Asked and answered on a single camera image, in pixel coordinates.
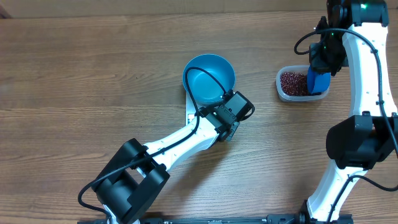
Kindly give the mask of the blue plastic measuring scoop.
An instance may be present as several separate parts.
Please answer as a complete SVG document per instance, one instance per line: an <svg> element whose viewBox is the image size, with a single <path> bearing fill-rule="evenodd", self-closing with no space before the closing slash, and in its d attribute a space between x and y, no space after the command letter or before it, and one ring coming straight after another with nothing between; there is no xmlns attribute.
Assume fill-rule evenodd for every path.
<svg viewBox="0 0 398 224"><path fill-rule="evenodd" d="M307 89L310 95L322 94L329 88L330 82L330 73L318 73L312 66L309 66L307 73Z"/></svg>

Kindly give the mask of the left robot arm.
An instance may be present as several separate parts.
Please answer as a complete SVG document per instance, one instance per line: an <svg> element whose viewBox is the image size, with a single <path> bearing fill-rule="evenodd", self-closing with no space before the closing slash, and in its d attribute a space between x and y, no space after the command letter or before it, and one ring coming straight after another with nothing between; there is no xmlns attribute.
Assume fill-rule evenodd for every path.
<svg viewBox="0 0 398 224"><path fill-rule="evenodd" d="M108 223L135 223L170 178L169 171L216 142L229 140L247 109L231 103L200 108L182 129L154 142L125 142L89 184Z"/></svg>

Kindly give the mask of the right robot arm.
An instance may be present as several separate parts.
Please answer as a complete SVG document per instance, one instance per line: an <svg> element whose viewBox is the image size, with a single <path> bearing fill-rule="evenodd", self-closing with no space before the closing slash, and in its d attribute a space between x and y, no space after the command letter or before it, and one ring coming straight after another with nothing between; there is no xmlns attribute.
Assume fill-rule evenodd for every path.
<svg viewBox="0 0 398 224"><path fill-rule="evenodd" d="M347 119L326 136L329 165L315 192L298 214L300 223L351 223L340 208L358 180L397 150L397 106L386 60L389 25L384 1L328 1L327 16L314 32L320 41L310 45L308 89L324 74L348 67L351 106Z"/></svg>

